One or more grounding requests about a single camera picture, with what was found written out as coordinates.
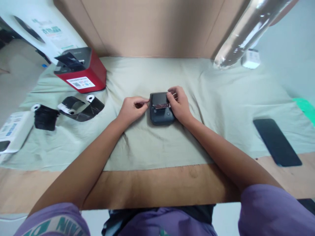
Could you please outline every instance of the white power adapter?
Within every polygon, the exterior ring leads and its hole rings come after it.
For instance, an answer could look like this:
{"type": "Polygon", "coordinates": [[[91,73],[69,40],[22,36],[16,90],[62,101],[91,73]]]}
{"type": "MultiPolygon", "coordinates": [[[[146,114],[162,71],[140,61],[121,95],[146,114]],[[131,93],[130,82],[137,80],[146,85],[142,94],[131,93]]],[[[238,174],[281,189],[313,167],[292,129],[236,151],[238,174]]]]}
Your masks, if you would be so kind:
{"type": "Polygon", "coordinates": [[[249,69],[256,69],[260,65],[259,52],[256,49],[248,49],[242,57],[242,66],[249,69]]]}

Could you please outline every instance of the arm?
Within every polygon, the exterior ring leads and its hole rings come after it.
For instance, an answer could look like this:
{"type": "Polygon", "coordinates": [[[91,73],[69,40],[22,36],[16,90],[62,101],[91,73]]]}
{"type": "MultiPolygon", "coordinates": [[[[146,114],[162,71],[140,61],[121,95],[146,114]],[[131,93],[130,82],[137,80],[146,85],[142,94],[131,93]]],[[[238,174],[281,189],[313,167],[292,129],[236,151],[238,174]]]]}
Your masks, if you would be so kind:
{"type": "Polygon", "coordinates": [[[101,175],[118,139],[132,122],[145,113],[148,102],[149,99],[142,97],[125,98],[117,118],[50,185],[29,216],[62,202],[70,202],[80,208],[101,175]]]}
{"type": "Polygon", "coordinates": [[[221,171],[238,186],[240,191],[255,184],[281,187],[255,160],[192,116],[182,87],[172,87],[168,91],[167,98],[176,118],[195,136],[221,171]]]}

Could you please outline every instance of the purple sleeve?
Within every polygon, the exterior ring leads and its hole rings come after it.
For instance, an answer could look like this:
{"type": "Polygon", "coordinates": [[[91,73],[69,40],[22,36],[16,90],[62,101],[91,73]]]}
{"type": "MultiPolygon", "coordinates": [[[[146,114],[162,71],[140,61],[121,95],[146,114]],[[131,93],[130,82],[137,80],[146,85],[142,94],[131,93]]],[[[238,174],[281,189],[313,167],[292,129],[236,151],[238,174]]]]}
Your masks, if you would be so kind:
{"type": "Polygon", "coordinates": [[[315,216],[271,185],[252,185],[241,196],[240,235],[315,235],[315,216]]]}
{"type": "Polygon", "coordinates": [[[14,236],[71,235],[89,236],[89,228],[77,206],[58,203],[28,217],[14,236]]]}

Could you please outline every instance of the floor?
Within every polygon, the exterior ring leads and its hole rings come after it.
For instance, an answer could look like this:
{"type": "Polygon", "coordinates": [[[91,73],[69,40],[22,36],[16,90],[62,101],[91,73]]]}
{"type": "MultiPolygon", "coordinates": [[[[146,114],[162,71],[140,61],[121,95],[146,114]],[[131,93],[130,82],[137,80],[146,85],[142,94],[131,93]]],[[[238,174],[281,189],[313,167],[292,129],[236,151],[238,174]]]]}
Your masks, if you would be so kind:
{"type": "MultiPolygon", "coordinates": [[[[260,51],[262,63],[269,67],[292,97],[308,99],[315,105],[315,80],[313,79],[313,52],[315,44],[315,1],[299,0],[296,6],[278,24],[260,39],[256,48],[260,51]]],[[[34,49],[22,41],[0,50],[0,68],[11,74],[0,74],[0,125],[15,111],[26,94],[35,86],[41,66],[46,62],[34,49]]],[[[218,204],[214,208],[213,226],[219,236],[238,233],[240,203],[218,204]]],[[[107,210],[83,211],[91,235],[100,235],[103,223],[108,218],[107,210]]],[[[25,214],[0,215],[1,235],[12,236],[24,219],[8,222],[25,214]]]]}

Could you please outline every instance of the red printer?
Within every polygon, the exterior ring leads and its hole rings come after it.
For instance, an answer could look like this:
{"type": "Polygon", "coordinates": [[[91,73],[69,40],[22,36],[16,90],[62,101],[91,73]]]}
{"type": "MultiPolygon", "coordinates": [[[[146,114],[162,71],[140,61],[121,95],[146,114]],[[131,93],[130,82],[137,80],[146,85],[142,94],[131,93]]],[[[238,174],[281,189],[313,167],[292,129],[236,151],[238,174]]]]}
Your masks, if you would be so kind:
{"type": "Polygon", "coordinates": [[[80,93],[100,91],[106,87],[106,68],[95,51],[77,48],[64,51],[54,74],[80,93]]]}

